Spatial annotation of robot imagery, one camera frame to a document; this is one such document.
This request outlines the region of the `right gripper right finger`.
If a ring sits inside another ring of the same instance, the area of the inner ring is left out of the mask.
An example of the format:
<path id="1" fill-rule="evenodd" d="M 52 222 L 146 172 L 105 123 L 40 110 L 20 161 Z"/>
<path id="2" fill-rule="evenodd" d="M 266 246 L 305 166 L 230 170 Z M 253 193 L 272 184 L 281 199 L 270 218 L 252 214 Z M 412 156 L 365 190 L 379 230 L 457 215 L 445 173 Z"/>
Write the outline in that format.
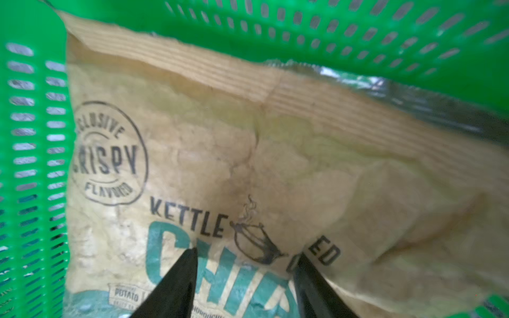
<path id="1" fill-rule="evenodd" d="M 294 269 L 299 313 L 304 318 L 358 318 L 302 254 Z"/>

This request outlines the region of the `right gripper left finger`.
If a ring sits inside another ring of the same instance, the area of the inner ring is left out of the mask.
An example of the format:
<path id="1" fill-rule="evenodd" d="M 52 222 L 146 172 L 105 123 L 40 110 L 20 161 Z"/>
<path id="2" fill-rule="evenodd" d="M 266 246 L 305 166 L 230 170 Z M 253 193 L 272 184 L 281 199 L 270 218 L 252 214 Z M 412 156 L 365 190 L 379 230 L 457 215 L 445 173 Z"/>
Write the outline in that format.
<path id="1" fill-rule="evenodd" d="M 198 250 L 188 249 L 131 318 L 190 318 L 197 272 Z"/>

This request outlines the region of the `tan kettle chips bag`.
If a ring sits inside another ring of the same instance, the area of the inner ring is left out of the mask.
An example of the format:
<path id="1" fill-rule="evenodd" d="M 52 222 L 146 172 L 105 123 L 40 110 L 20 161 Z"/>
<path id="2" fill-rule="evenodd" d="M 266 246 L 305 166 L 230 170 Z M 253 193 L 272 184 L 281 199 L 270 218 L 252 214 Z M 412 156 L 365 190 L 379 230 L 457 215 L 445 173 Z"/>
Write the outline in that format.
<path id="1" fill-rule="evenodd" d="M 317 76 L 60 14 L 77 145 L 66 317 L 128 317 L 189 248 L 194 317 L 508 316 L 508 148 Z"/>

